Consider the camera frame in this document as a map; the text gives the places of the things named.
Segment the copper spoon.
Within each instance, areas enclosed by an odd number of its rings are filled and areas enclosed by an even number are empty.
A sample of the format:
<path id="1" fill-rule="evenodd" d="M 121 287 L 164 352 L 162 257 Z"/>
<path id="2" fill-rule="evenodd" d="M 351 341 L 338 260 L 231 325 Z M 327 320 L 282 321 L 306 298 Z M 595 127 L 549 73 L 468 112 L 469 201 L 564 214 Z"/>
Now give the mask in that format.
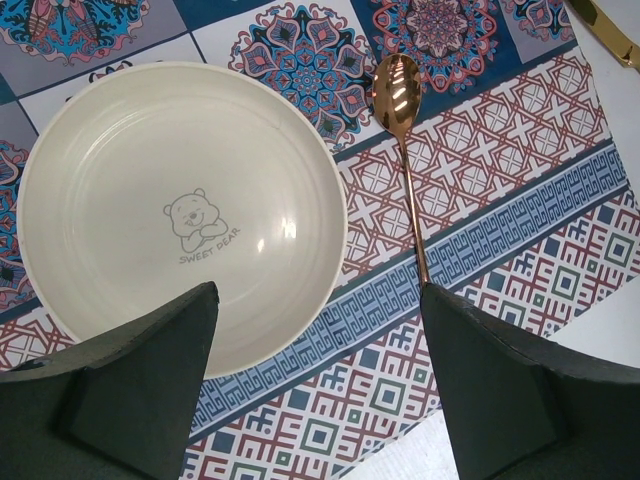
<path id="1" fill-rule="evenodd" d="M 372 99 L 375 118 L 398 142 L 414 233 L 419 285 L 423 287 L 429 282 L 429 272 L 406 144 L 407 134 L 421 107 L 421 75 L 417 63 L 410 56 L 401 53 L 394 53 L 383 59 L 374 74 Z"/>

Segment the patterned cloth placemat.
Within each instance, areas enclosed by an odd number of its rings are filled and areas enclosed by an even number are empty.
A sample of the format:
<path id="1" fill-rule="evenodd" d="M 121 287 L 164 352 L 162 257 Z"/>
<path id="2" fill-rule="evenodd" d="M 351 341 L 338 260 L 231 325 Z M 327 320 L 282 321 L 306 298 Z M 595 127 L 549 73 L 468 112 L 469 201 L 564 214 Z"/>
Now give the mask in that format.
<path id="1" fill-rule="evenodd" d="M 1 366 L 60 351 L 16 234 L 38 133 L 83 87 L 142 63 L 245 73 L 317 129 L 346 190 L 335 296 L 303 336 L 203 383 L 184 479 L 337 479 L 440 404 L 396 141 L 377 63 L 420 66 L 407 139 L 433 279 L 550 336 L 639 274 L 639 209 L 560 1 L 5 1 L 1 5 Z"/>

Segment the cream plate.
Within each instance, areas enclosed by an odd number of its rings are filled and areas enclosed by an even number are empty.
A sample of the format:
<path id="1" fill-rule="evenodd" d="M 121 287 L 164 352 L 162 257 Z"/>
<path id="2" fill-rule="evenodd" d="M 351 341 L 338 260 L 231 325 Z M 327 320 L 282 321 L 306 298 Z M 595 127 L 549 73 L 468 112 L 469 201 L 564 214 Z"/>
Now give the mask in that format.
<path id="1" fill-rule="evenodd" d="M 214 282 L 215 378 L 272 358 L 318 317 L 344 258 L 346 199 L 324 141 L 281 95 L 164 61 L 62 105 L 26 162 L 17 233 L 38 299 L 78 341 Z"/>

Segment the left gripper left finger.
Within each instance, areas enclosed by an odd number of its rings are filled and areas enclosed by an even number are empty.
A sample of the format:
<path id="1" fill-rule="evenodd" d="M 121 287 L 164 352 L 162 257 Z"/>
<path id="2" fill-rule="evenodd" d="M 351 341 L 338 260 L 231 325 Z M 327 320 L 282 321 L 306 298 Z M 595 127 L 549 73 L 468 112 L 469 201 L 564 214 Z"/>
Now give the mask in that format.
<path id="1" fill-rule="evenodd" d="M 205 282 L 2 373 L 2 478 L 178 478 L 218 311 Z"/>

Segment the gold knife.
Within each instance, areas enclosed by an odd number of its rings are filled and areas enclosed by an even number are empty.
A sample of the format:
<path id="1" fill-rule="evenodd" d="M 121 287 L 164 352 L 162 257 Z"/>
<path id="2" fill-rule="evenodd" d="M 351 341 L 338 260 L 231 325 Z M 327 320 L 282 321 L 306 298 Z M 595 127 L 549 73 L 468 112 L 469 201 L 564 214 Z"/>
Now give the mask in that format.
<path id="1" fill-rule="evenodd" d="M 618 63 L 639 71 L 639 45 L 632 41 L 592 0 L 568 0 L 578 18 Z"/>

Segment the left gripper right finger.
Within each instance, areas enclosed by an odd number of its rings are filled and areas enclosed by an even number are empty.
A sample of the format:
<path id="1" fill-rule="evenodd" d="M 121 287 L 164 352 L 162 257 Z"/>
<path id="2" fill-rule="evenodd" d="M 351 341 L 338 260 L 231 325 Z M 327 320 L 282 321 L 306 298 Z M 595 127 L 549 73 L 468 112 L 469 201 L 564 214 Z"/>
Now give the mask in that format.
<path id="1" fill-rule="evenodd" d="M 460 478 L 638 478 L 638 369 L 536 336 L 433 283 L 421 315 Z"/>

